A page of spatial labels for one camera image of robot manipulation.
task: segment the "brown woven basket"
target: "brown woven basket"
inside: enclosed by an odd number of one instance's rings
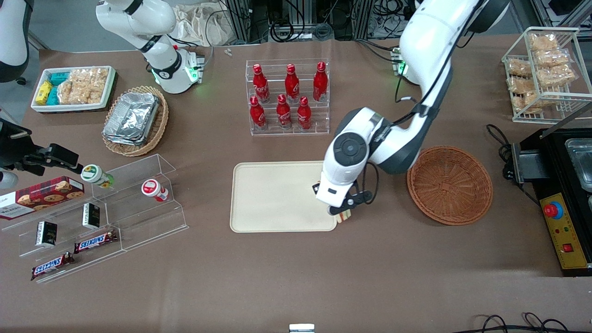
[[[162,135],[165,132],[166,122],[169,120],[169,107],[168,107],[168,105],[166,105],[165,97],[156,88],[141,86],[141,87],[132,88],[132,89],[128,90],[127,92],[138,92],[141,94],[148,92],[150,94],[158,96],[158,98],[160,99],[158,109],[156,110],[157,114],[156,114],[156,117],[154,118],[154,122],[152,123],[152,129],[150,130],[150,134],[148,135],[148,140],[144,145],[142,145],[142,146],[122,145],[120,143],[111,142],[111,141],[107,140],[105,137],[103,137],[103,141],[105,142],[107,148],[110,151],[112,151],[114,153],[122,154],[124,156],[134,157],[134,156],[144,155],[145,153],[148,153],[149,151],[151,151],[152,149],[154,149],[156,147],[156,145],[158,144],[158,142],[162,138]],[[121,96],[123,96],[123,94],[121,94],[119,97],[117,97],[117,100],[115,100],[115,102],[113,102],[113,104],[111,105],[111,108],[109,109],[109,113],[107,114],[107,119],[105,119],[105,124],[107,124],[107,122],[109,121],[109,118],[113,114],[113,109],[115,109],[115,105],[117,104],[117,102],[119,102],[119,100],[121,99]]]
[[[477,221],[493,200],[493,186],[483,165],[450,146],[422,151],[407,173],[407,186],[417,207],[446,225]]]

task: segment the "beige tray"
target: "beige tray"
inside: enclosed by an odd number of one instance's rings
[[[337,222],[312,188],[322,167],[320,161],[237,164],[230,228],[234,232],[333,230]]]

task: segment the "snickers bar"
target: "snickers bar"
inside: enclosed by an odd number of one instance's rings
[[[45,273],[58,269],[61,266],[71,264],[72,262],[74,262],[74,257],[70,252],[66,252],[54,260],[48,261],[45,264],[39,265],[37,267],[33,267],[31,271],[31,281],[33,281],[38,276],[42,276]]]
[[[111,230],[107,233],[103,233],[97,237],[93,237],[91,239],[87,239],[81,243],[74,244],[74,254],[82,252],[84,250],[93,248],[95,246],[107,244],[117,240],[117,235],[115,234],[115,230]]]

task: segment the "red cookie box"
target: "red cookie box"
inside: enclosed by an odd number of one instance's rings
[[[0,196],[0,218],[16,219],[55,204],[84,196],[84,185],[67,176],[54,178]]]

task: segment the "yellow control panel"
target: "yellow control panel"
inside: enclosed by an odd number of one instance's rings
[[[588,262],[561,193],[540,200],[540,206],[543,208],[561,267],[565,270],[587,268]]]

